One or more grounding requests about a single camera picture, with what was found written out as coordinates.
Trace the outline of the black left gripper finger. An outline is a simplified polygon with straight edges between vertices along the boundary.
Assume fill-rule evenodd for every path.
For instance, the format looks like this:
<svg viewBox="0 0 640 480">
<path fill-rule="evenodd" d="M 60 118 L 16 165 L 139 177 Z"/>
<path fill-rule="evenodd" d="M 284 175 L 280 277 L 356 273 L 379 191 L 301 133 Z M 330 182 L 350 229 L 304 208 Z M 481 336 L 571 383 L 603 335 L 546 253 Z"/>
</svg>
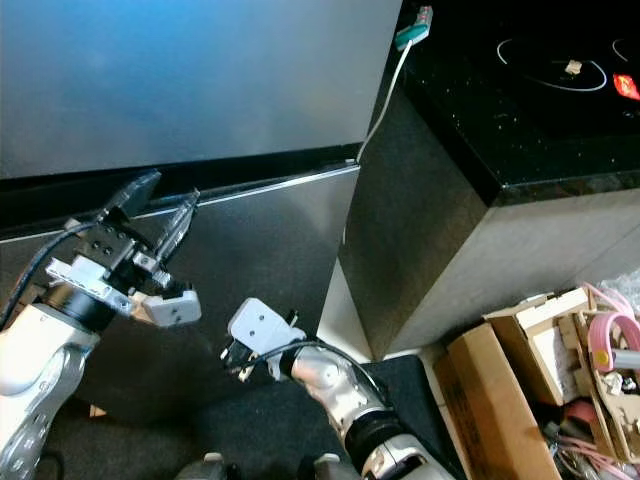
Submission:
<svg viewBox="0 0 640 480">
<path fill-rule="evenodd" d="M 174 252 L 178 250 L 180 243 L 186 237 L 193 215 L 195 215 L 198 198 L 200 198 L 200 191 L 192 189 L 180 200 L 177 209 L 175 209 L 174 214 L 170 216 L 168 224 L 164 227 L 160 241 L 157 242 L 155 250 L 155 259 L 157 261 L 169 262 Z"/>
<path fill-rule="evenodd" d="M 119 188 L 105 205 L 105 223 L 123 224 L 140 214 L 154 196 L 161 178 L 163 174 L 152 169 Z"/>
</svg>

